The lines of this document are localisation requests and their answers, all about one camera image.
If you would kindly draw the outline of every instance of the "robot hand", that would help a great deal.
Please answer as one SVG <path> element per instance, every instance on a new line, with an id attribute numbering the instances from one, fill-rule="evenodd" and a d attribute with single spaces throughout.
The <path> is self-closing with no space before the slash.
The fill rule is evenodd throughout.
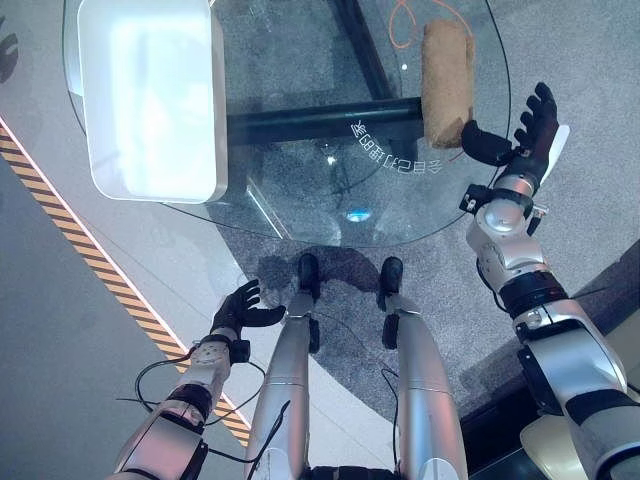
<path id="1" fill-rule="evenodd" d="M 278 323 L 286 311 L 283 305 L 276 308 L 255 308 L 260 303 L 258 280 L 252 280 L 225 298 L 220 310 L 213 317 L 210 334 L 219 329 L 232 329 L 240 338 L 242 327 L 268 327 Z"/>
<path id="2" fill-rule="evenodd" d="M 527 99 L 527 106 L 531 112 L 525 111 L 520 116 L 524 130 L 518 128 L 514 133 L 520 143 L 518 147 L 512 149 L 509 140 L 480 130 L 472 120 L 462 131 L 462 148 L 482 163 L 506 166 L 499 179 L 513 175 L 526 178 L 533 196 L 558 160 L 569 127 L 558 124 L 556 103 L 546 84 L 536 85 L 535 95 Z"/>

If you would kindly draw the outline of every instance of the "floor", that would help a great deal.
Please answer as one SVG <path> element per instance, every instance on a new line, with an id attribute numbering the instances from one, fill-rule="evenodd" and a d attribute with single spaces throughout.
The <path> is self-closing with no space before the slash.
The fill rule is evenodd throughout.
<path id="1" fill-rule="evenodd" d="M 88 268 L 40 205 L 0 161 L 0 476 L 104 478 L 146 418 L 132 397 L 138 371 L 164 356 Z M 175 385 L 172 367 L 145 378 L 149 399 Z M 217 425 L 205 435 L 243 449 Z M 239 478 L 242 467 L 209 455 L 202 478 Z"/>

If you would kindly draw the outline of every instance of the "yellow black striped tape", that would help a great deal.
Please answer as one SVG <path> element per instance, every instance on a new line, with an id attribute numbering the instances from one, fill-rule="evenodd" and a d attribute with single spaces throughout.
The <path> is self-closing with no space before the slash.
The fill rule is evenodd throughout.
<path id="1" fill-rule="evenodd" d="M 117 264 L 100 247 L 31 157 L 11 135 L 2 119 L 0 119 L 0 155 L 4 157 L 27 190 L 31 192 L 31 195 L 49 215 L 53 223 L 73 245 L 76 252 L 84 258 L 89 268 L 102 280 L 104 286 L 116 297 L 160 351 L 169 359 L 183 356 L 187 351 L 185 346 L 169 330 L 166 323 Z M 181 373 L 188 366 L 188 360 L 176 364 L 176 368 Z M 246 447 L 250 425 L 237 413 L 229 413 L 233 411 L 233 406 L 224 394 L 214 411 L 218 416 L 229 414 L 222 422 L 240 444 Z"/>

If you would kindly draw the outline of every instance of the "sponge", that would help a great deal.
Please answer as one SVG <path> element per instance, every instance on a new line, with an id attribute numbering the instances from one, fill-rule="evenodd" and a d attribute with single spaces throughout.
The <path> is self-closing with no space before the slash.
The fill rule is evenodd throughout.
<path id="1" fill-rule="evenodd" d="M 424 28 L 422 116 L 433 148 L 461 145 L 462 128 L 473 115 L 473 37 L 457 21 L 438 19 Z"/>

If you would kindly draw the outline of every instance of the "white box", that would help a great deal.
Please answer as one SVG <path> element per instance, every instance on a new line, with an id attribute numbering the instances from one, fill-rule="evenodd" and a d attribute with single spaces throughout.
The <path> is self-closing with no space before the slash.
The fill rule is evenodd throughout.
<path id="1" fill-rule="evenodd" d="M 227 188 L 222 30 L 207 0 L 83 0 L 91 174 L 105 196 L 202 203 Z"/>

